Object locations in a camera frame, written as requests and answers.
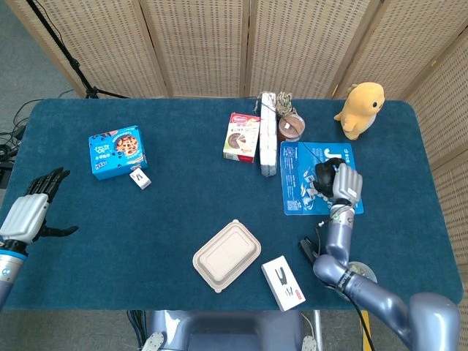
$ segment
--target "stuffed animal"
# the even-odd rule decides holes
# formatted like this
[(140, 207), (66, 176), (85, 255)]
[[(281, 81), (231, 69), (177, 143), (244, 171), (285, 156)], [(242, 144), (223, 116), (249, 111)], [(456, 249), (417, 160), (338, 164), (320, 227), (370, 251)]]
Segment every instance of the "stuffed animal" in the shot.
[(335, 116), (335, 121), (341, 122), (344, 135), (348, 139), (356, 140), (374, 123), (384, 101), (383, 87), (380, 84), (353, 84), (348, 90), (343, 110)]

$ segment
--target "blue table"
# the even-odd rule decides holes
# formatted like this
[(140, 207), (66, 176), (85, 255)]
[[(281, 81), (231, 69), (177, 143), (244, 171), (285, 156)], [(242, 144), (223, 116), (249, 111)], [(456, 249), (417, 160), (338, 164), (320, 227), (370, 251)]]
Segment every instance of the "blue table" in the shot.
[[(343, 101), (296, 100), (303, 140), (344, 142), (333, 120)], [(307, 301), (301, 309), (350, 309), (322, 286), (298, 249), (322, 217), (285, 216), (280, 177), (258, 160), (222, 158), (232, 112), (253, 99), (45, 100), (26, 129), (0, 217), (31, 179), (63, 166), (71, 175), (48, 225), (80, 229), (41, 238), (13, 288), (10, 309), (277, 309), (260, 265), (284, 255)], [(148, 177), (140, 190), (123, 175), (91, 174), (89, 135), (137, 124)], [(413, 109), (387, 101), (372, 128), (352, 143), (363, 175), (364, 215), (355, 219), (351, 260), (379, 283), (410, 296), (430, 291), (458, 303), (462, 286)], [(192, 266), (193, 254), (233, 219), (262, 244), (258, 259), (221, 294)]]

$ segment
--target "cake mix box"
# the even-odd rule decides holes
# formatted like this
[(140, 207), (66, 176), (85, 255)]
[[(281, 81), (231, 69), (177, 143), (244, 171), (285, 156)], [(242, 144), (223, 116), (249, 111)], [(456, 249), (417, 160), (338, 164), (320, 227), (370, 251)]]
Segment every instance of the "cake mix box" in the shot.
[(232, 113), (222, 151), (225, 159), (253, 163), (259, 130), (260, 117)]
[(148, 167), (138, 126), (93, 135), (88, 141), (91, 170), (99, 180)]

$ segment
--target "gray floor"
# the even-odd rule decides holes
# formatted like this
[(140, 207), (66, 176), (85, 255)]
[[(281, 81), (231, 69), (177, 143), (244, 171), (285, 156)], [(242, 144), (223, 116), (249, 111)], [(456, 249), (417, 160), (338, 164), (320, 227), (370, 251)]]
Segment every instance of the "gray floor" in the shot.
[[(0, 132), (6, 132), (11, 131), (12, 118), (24, 102), (57, 97), (70, 87), (4, 1), (0, 1), (0, 46)], [(69, 93), (66, 97), (76, 96)], [(33, 105), (21, 116), (28, 116)], [(3, 196), (0, 192), (0, 203)], [(355, 312), (322, 312), (322, 325), (325, 350), (361, 349)], [(405, 350), (375, 318), (371, 318), (371, 332), (379, 351)], [(304, 333), (310, 333), (308, 325)], [(0, 349), (116, 351), (136, 350), (136, 346), (122, 311), (7, 311), (0, 314)]]

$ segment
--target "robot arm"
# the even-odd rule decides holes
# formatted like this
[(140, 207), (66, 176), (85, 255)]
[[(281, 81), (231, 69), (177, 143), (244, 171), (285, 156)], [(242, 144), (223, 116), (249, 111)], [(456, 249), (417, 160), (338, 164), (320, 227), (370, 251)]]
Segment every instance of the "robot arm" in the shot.
[(333, 182), (334, 205), (327, 221), (326, 254), (315, 260), (315, 275), (382, 320), (410, 350), (457, 350), (460, 314), (450, 300), (418, 293), (407, 307), (399, 296), (348, 269), (353, 207), (361, 196), (362, 177), (342, 160), (327, 163), (316, 168), (318, 180), (314, 185), (322, 191)]
[(28, 257), (26, 247), (41, 236), (68, 236), (78, 227), (65, 230), (45, 226), (45, 214), (52, 203), (61, 181), (69, 171), (57, 168), (34, 179), (24, 196), (19, 197), (0, 228), (3, 245), (0, 246), (0, 311), (7, 301), (20, 270)]

